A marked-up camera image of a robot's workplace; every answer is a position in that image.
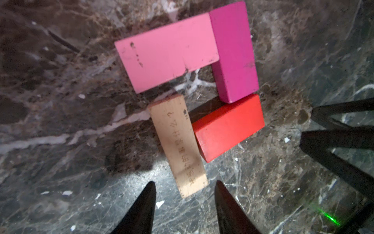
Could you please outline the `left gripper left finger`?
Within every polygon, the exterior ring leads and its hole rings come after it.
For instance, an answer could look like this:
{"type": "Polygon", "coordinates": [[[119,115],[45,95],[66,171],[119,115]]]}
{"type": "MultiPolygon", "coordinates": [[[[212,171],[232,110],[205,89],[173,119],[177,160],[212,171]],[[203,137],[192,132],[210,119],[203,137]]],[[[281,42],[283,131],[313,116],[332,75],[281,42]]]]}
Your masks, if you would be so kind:
{"type": "Polygon", "coordinates": [[[151,234],[156,186],[150,181],[111,234],[151,234]]]}

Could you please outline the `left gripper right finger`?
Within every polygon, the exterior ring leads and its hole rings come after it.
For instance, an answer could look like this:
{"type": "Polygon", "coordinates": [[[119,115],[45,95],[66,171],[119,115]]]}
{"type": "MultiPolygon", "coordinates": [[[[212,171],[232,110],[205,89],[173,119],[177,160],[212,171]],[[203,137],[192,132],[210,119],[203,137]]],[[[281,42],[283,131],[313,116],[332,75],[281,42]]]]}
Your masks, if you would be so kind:
{"type": "Polygon", "coordinates": [[[220,234],[260,234],[220,180],[216,181],[214,197],[220,234]]]}

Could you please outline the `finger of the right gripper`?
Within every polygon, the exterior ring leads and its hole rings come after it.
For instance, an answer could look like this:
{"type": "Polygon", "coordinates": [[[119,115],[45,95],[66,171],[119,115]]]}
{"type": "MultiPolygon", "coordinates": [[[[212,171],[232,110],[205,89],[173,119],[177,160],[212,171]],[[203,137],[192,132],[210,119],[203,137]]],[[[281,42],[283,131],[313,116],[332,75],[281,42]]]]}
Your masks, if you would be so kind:
{"type": "Polygon", "coordinates": [[[300,148],[366,198],[374,198],[373,129],[302,132],[300,148]]]}
{"type": "Polygon", "coordinates": [[[315,107],[311,113],[311,120],[326,129],[349,129],[346,125],[331,116],[335,114],[347,114],[374,110],[374,98],[343,102],[331,105],[315,107]]]}

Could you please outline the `red block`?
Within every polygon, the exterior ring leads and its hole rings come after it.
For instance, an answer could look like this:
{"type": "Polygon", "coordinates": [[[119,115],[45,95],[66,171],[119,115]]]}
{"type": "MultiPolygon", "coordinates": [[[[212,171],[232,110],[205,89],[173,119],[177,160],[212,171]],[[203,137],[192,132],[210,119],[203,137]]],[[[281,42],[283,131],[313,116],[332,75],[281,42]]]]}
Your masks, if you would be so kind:
{"type": "Polygon", "coordinates": [[[192,124],[200,154],[209,163],[265,126],[260,97],[251,94],[192,124]]]}

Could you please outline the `magenta block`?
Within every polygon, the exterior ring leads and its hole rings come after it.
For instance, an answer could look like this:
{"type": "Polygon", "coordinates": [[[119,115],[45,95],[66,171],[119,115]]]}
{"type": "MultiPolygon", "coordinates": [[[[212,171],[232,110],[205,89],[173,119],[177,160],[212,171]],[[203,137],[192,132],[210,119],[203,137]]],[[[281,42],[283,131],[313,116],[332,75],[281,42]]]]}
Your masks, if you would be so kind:
{"type": "Polygon", "coordinates": [[[236,102],[259,89],[254,50],[244,1],[209,13],[219,60],[213,63],[221,101],[236,102]]]}

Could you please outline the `natural wood block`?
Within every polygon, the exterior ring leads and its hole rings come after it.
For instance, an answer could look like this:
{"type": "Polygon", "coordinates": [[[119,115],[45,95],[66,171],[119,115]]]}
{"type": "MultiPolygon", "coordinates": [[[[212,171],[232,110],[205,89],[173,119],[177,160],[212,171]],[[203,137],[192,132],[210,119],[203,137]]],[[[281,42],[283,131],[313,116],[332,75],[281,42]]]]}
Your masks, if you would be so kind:
{"type": "Polygon", "coordinates": [[[163,151],[183,199],[208,186],[206,171],[183,95],[148,106],[163,151]]]}

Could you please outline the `light pink block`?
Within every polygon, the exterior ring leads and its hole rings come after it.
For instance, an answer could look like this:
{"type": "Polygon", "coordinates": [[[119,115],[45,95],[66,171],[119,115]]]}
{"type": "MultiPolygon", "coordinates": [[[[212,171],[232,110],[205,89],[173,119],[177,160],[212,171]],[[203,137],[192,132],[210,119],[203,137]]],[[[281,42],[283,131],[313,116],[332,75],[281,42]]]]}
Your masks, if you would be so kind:
{"type": "Polygon", "coordinates": [[[219,60],[208,13],[116,41],[115,47],[137,94],[219,60]]]}

